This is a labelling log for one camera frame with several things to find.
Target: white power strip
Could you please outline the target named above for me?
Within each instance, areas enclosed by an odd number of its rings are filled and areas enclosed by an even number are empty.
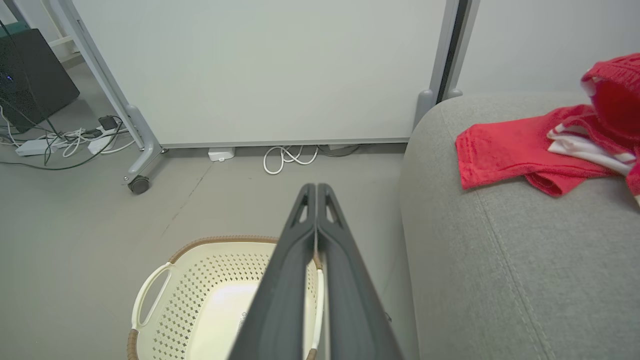
[[[107,136],[103,137],[103,138],[99,138],[98,140],[94,140],[92,142],[89,143],[89,146],[87,147],[87,149],[89,149],[89,151],[93,154],[96,155],[99,151],[102,150],[103,147],[105,147],[110,141],[111,138],[114,135],[108,135],[108,134],[113,134],[116,132],[116,129],[111,129],[111,130],[105,130],[102,126],[97,127],[96,129],[102,131],[102,134],[107,134]],[[113,146],[115,145],[115,141],[111,142],[109,144],[109,146],[107,146],[104,151],[107,150],[111,150],[113,149]]]

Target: brown rim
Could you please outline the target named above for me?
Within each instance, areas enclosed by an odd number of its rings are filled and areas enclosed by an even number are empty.
[[[317,354],[317,350],[316,349],[311,349],[309,350],[309,354],[307,355],[307,360],[316,360],[316,354]]]
[[[127,340],[127,360],[138,360],[138,349],[136,343],[138,342],[138,331],[131,329],[129,331],[129,339]]]
[[[209,243],[239,243],[239,242],[253,242],[253,243],[277,243],[278,238],[273,238],[270,236],[213,236],[211,238],[202,238],[196,241],[192,241],[187,245],[183,246],[182,249],[178,250],[170,259],[169,262],[171,264],[175,264],[175,262],[184,255],[185,252],[193,249],[196,246],[200,246],[203,244]]]
[[[187,251],[199,245],[208,244],[208,243],[230,243],[230,242],[277,243],[278,238],[274,238],[271,236],[253,236],[253,235],[213,236],[210,238],[202,238],[202,239],[192,241],[187,245],[183,246],[169,259],[169,262],[171,264],[175,264],[175,262]],[[322,269],[322,262],[320,262],[320,258],[318,257],[317,254],[314,254],[314,263],[316,264],[316,268]],[[307,360],[315,360],[316,352],[317,351],[315,349],[311,349],[309,351],[309,354],[307,355]],[[136,329],[131,329],[131,331],[129,332],[129,339],[127,340],[127,360],[138,360],[138,331]]]

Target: red cloth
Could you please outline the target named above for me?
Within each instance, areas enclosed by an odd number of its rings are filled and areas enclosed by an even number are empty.
[[[584,105],[559,108],[528,119],[473,125],[456,139],[462,188],[524,175],[541,191],[560,196],[588,177],[614,175],[600,165],[547,151],[550,128],[568,117],[587,115],[595,116]]]
[[[570,133],[583,127],[588,133],[584,136],[633,166],[627,184],[636,199],[640,199],[640,165],[636,164],[636,157],[640,156],[640,54],[598,62],[582,77],[582,85],[593,105],[558,108],[540,117],[473,125],[460,134],[456,147],[462,187],[468,189],[524,175],[541,191],[560,196],[589,177],[618,174],[586,160],[547,151],[551,144],[547,138],[549,131],[560,126]]]

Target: whiteboard stand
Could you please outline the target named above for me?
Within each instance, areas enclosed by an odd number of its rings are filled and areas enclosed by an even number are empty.
[[[129,104],[124,97],[91,36],[85,31],[86,28],[82,25],[82,19],[80,19],[72,0],[53,0],[51,4],[67,33],[74,38],[98,84],[142,152],[126,175],[123,176],[123,181],[131,191],[143,193],[148,189],[148,179],[143,177],[141,173],[162,152],[162,147],[137,107]]]
[[[414,124],[420,121],[420,119],[431,109],[435,103],[438,92],[440,91],[440,85],[442,82],[442,76],[445,70],[445,64],[447,62],[447,53],[449,52],[449,45],[451,43],[451,35],[456,19],[456,12],[460,0],[445,0],[445,11],[442,19],[442,27],[440,30],[440,37],[438,39],[438,45],[436,49],[435,62],[433,64],[432,75],[429,82],[429,88],[425,88],[417,94],[416,98],[416,110]],[[128,171],[123,175],[122,179],[124,184],[134,193],[142,193],[148,189],[149,179],[142,176],[141,173],[144,169],[162,152],[163,146],[158,142],[156,136],[144,119],[141,111],[134,105],[129,103],[126,99],[121,88],[112,75],[111,71],[106,65],[106,62],[100,54],[96,43],[91,38],[91,35],[86,29],[82,18],[72,0],[52,0],[52,7],[63,26],[67,30],[67,33],[73,37],[78,49],[84,57],[84,60],[91,69],[96,80],[100,84],[100,87],[107,95],[107,98],[113,105],[114,109],[123,120],[124,125],[131,133],[136,144],[142,152],[140,157],[133,163]],[[317,144],[347,144],[347,143],[390,143],[390,142],[407,142],[407,138],[366,138],[366,139],[326,139],[322,142],[316,142],[311,144],[309,140],[300,141],[281,141],[277,143],[272,142],[232,142],[232,143],[185,143],[177,144],[170,143],[166,146],[169,148],[180,147],[211,147],[211,146],[263,146],[263,145],[317,145]]]
[[[464,11],[464,20],[462,23],[461,33],[459,34],[455,47],[455,53],[453,56],[449,76],[446,79],[443,90],[444,94],[442,100],[452,99],[453,97],[462,96],[462,89],[457,88],[458,80],[460,78],[460,71],[462,70],[462,64],[467,54],[467,48],[469,47],[469,40],[471,39],[471,32],[473,31],[474,24],[476,22],[476,15],[478,8],[480,7],[480,0],[464,0],[466,6]]]

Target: gray sofa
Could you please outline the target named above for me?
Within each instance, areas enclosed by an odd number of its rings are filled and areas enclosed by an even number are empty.
[[[415,129],[401,207],[421,359],[640,359],[640,207],[622,177],[554,199],[460,186],[454,139],[584,95],[463,96]]]

